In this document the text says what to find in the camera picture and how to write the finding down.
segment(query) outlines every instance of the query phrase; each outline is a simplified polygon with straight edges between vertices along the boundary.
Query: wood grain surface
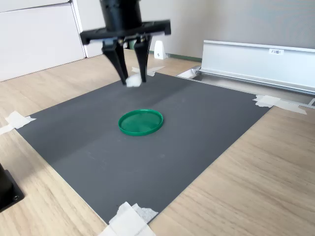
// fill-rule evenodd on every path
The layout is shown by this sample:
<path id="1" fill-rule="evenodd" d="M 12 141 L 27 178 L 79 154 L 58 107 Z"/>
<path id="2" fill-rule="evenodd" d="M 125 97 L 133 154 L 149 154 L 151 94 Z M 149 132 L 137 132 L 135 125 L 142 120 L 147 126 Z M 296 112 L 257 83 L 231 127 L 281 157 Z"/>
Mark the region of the wood grain surface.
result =
<path id="1" fill-rule="evenodd" d="M 129 73 L 138 67 L 125 50 Z M 197 62 L 149 56 L 177 75 Z M 0 83 L 0 126 L 119 79 L 103 56 Z M 157 236 L 315 235 L 315 110 L 272 108 L 151 224 Z M 0 236 L 96 236 L 106 224 L 15 131 L 0 135 L 0 163 L 26 197 L 0 213 Z"/>

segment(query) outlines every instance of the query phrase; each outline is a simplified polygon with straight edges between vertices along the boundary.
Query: white cabinet door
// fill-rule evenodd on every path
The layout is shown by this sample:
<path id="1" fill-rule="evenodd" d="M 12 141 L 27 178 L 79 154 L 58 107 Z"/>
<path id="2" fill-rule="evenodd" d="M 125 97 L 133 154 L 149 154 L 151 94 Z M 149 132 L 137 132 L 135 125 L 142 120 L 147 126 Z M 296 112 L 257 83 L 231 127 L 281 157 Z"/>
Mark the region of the white cabinet door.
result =
<path id="1" fill-rule="evenodd" d="M 68 1 L 69 0 L 0 0 L 0 12 L 13 11 L 36 6 L 47 6 Z"/>
<path id="2" fill-rule="evenodd" d="M 84 58 L 69 3 L 0 13 L 0 81 Z"/>
<path id="3" fill-rule="evenodd" d="M 105 27 L 99 0 L 73 0 L 72 2 L 81 32 Z M 101 41 L 92 40 L 84 48 L 88 58 L 103 54 Z"/>

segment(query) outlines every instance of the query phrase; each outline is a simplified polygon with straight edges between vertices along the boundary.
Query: white tape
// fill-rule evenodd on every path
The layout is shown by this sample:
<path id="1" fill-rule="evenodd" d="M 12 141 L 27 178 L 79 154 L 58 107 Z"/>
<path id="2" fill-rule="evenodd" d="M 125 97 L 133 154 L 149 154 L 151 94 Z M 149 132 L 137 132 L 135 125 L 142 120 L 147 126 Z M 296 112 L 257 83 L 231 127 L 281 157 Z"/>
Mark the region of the white tape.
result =
<path id="1" fill-rule="evenodd" d="M 131 207 L 125 202 L 99 236 L 155 236 L 147 223 L 156 215 L 150 208 Z"/>
<path id="2" fill-rule="evenodd" d="M 5 120 L 9 123 L 8 125 L 0 128 L 0 135 L 11 131 L 12 129 L 19 129 L 24 125 L 30 123 L 33 120 L 31 117 L 24 117 L 17 111 L 12 112 Z"/>
<path id="3" fill-rule="evenodd" d="M 164 67 L 165 66 L 160 66 L 160 67 L 154 67 L 154 68 L 148 69 L 147 70 L 147 75 L 154 76 L 156 71 L 158 71 L 158 70 L 160 70 L 160 69 L 162 69 Z M 135 68 L 135 67 L 133 67 L 131 71 L 136 72 L 136 73 L 140 73 L 140 69 L 139 68 Z"/>
<path id="4" fill-rule="evenodd" d="M 286 102 L 286 101 L 282 101 L 280 98 L 277 98 L 277 97 L 256 95 L 256 99 L 253 99 L 253 101 L 256 101 L 256 105 L 259 107 L 269 107 L 270 108 L 272 106 L 276 106 L 276 107 L 282 108 L 284 110 L 288 110 L 288 111 L 297 112 L 297 113 L 307 115 L 306 111 L 299 108 L 299 105 L 293 104 L 290 102 Z"/>
<path id="5" fill-rule="evenodd" d="M 313 98 L 310 103 L 309 103 L 310 106 L 312 107 L 315 107 L 315 98 Z"/>

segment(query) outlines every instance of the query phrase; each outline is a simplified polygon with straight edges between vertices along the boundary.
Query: robotic end effector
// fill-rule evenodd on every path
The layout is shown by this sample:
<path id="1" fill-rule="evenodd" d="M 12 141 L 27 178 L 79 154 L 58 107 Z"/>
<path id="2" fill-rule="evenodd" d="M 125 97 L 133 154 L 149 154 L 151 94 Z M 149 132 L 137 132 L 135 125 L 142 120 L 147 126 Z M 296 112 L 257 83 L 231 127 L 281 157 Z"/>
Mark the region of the robotic end effector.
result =
<path id="1" fill-rule="evenodd" d="M 128 72 L 123 45 L 136 40 L 134 50 L 139 62 L 141 79 L 146 82 L 148 53 L 152 34 L 171 34 L 170 21 L 142 22 L 140 0 L 100 0 L 106 27 L 84 31 L 80 34 L 84 45 L 102 39 L 102 51 L 112 62 L 121 81 L 126 84 Z"/>

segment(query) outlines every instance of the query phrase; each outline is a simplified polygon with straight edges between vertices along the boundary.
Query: green lid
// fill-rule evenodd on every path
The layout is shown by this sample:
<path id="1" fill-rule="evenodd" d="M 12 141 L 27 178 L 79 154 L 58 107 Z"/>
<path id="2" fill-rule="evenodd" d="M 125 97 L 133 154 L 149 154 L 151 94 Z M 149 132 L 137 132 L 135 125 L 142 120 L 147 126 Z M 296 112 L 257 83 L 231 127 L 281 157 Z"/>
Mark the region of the green lid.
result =
<path id="1" fill-rule="evenodd" d="M 163 125 L 163 116 L 160 112 L 141 109 L 123 115 L 118 126 L 128 135 L 142 136 L 156 132 Z"/>

